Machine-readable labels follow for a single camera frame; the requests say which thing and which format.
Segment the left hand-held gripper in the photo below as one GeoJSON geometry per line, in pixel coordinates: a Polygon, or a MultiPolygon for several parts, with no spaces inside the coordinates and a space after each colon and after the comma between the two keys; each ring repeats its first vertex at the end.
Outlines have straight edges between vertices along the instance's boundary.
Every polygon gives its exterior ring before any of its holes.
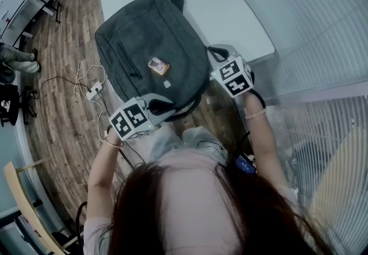
{"type": "Polygon", "coordinates": [[[175,113],[174,103],[149,93],[128,100],[110,117],[112,128],[122,141],[142,138],[175,113]]]}

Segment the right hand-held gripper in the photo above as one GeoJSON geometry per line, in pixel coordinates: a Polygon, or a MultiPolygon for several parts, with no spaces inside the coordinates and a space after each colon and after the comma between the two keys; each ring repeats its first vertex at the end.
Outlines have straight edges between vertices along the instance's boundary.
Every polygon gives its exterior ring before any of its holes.
{"type": "Polygon", "coordinates": [[[211,45],[210,65],[210,78],[215,79],[232,98],[254,87],[254,73],[233,46],[211,45]]]}

